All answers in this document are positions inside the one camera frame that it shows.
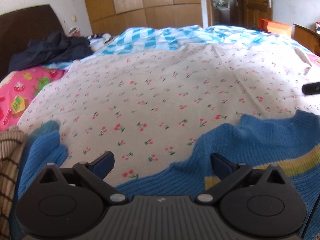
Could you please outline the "blue striped knit sweater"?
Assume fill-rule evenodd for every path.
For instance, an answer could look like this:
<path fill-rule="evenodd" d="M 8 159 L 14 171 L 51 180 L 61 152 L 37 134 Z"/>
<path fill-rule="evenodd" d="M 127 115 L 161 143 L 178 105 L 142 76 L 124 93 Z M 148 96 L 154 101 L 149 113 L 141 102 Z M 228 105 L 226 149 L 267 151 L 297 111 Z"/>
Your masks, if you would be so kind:
<path fill-rule="evenodd" d="M 220 182 L 210 156 L 252 168 L 213 204 L 195 198 Z M 319 116 L 243 115 L 199 137 L 191 156 L 114 187 L 108 204 L 71 168 L 47 164 L 17 206 L 26 239 L 319 239 Z"/>

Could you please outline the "dark navy clothing pile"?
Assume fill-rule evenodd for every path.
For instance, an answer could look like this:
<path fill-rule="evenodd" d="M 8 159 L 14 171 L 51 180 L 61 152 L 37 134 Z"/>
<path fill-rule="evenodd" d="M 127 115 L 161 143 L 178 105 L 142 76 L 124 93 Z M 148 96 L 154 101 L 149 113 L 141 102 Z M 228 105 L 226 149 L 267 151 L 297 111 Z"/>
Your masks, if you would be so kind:
<path fill-rule="evenodd" d="M 28 68 L 80 60 L 93 55 L 90 42 L 85 37 L 66 36 L 55 32 L 46 40 L 30 40 L 26 50 L 10 58 L 9 71 L 20 71 Z"/>

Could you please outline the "orange box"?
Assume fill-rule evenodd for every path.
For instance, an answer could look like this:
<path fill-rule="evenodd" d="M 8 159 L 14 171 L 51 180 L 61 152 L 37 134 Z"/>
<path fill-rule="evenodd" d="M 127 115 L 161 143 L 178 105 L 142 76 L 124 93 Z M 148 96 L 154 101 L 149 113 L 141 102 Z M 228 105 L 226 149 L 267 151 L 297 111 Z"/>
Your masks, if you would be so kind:
<path fill-rule="evenodd" d="M 273 34 L 286 35 L 288 37 L 291 37 L 292 35 L 292 27 L 290 25 L 270 21 L 264 18 L 259 18 L 258 27 L 260 30 Z"/>

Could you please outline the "beige brown striped garment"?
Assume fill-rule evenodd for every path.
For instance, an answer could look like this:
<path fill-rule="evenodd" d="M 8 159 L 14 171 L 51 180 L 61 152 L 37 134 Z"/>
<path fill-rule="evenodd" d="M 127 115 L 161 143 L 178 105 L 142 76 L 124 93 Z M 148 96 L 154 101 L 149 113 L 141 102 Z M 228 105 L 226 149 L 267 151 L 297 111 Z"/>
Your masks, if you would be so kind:
<path fill-rule="evenodd" d="M 27 134 L 15 125 L 1 132 L 1 239 L 10 239 L 9 215 L 27 139 Z"/>

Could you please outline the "white cherry print bedsheet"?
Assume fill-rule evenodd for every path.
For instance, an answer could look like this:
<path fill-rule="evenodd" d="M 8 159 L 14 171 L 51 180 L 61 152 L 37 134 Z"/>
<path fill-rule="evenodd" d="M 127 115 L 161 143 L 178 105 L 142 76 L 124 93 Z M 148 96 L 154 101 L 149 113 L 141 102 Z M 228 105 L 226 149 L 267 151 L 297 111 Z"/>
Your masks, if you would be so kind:
<path fill-rule="evenodd" d="M 302 94 L 302 85 L 318 81 L 318 64 L 277 44 L 193 43 L 104 55 L 74 63 L 46 85 L 18 125 L 32 132 L 57 122 L 69 153 L 64 167 L 113 152 L 106 181 L 117 186 L 187 159 L 199 136 L 243 114 L 319 113 L 319 97 Z"/>

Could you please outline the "wooden door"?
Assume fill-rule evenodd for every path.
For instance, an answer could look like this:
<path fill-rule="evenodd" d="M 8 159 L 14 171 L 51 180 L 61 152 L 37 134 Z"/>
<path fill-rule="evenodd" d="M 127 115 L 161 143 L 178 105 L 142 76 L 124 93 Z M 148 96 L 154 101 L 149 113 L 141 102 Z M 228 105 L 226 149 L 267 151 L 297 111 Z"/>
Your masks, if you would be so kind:
<path fill-rule="evenodd" d="M 258 29 L 259 20 L 273 20 L 272 0 L 241 0 L 244 27 Z"/>

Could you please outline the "pink cartoon print bedsheet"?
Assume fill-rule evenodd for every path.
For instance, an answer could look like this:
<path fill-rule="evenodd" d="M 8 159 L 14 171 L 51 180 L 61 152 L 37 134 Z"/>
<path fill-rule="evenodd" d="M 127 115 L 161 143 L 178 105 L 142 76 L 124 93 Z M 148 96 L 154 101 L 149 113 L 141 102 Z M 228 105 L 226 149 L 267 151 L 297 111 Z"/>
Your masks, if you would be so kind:
<path fill-rule="evenodd" d="M 13 71 L 1 81 L 1 131 L 17 124 L 32 100 L 49 83 L 63 77 L 65 71 L 43 66 Z"/>

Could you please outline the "pink cup on nightstand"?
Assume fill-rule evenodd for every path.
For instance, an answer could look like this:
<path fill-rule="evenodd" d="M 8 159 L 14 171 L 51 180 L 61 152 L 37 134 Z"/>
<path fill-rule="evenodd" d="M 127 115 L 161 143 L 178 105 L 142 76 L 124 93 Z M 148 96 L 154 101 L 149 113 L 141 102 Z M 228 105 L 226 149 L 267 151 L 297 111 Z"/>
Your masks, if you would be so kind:
<path fill-rule="evenodd" d="M 78 27 L 73 27 L 73 28 L 69 29 L 68 37 L 72 37 L 72 36 L 80 37 L 80 36 L 81 36 L 81 30 L 80 30 L 80 28 L 78 28 Z"/>

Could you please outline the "blue white checkered quilt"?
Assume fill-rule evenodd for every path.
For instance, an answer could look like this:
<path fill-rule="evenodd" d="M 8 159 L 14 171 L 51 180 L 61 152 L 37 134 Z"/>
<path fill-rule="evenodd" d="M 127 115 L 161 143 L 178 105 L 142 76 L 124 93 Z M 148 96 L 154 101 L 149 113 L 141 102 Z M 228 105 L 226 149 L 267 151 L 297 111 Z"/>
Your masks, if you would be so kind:
<path fill-rule="evenodd" d="M 192 25 L 180 28 L 153 29 L 147 27 L 129 28 L 116 36 L 110 43 L 100 48 L 93 55 L 76 62 L 49 63 L 43 67 L 46 70 L 75 70 L 81 63 L 88 62 L 106 55 L 125 55 L 141 53 L 147 50 L 178 50 L 191 43 L 198 44 L 242 44 L 248 48 L 261 44 L 286 45 L 298 49 L 303 62 L 312 65 L 308 55 L 310 51 L 286 36 L 268 34 L 266 32 L 249 30 L 243 27 L 217 25 L 201 28 Z"/>

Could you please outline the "dark brown headboard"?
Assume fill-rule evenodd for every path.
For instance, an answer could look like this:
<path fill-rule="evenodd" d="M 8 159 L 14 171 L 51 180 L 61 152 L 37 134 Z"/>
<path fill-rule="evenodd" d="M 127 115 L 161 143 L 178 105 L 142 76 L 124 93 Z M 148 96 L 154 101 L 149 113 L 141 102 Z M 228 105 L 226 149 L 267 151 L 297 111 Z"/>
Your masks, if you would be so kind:
<path fill-rule="evenodd" d="M 1 15 L 1 79 L 9 74 L 12 55 L 27 48 L 30 40 L 44 40 L 63 27 L 48 4 Z"/>

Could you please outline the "wooden wardrobe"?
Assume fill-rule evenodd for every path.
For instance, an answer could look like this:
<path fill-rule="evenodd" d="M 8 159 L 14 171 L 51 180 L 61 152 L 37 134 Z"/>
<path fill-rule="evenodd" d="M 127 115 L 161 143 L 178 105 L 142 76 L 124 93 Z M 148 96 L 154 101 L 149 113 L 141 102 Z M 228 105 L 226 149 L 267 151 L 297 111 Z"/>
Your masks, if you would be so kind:
<path fill-rule="evenodd" d="M 93 33 L 202 25 L 201 0 L 85 0 Z"/>

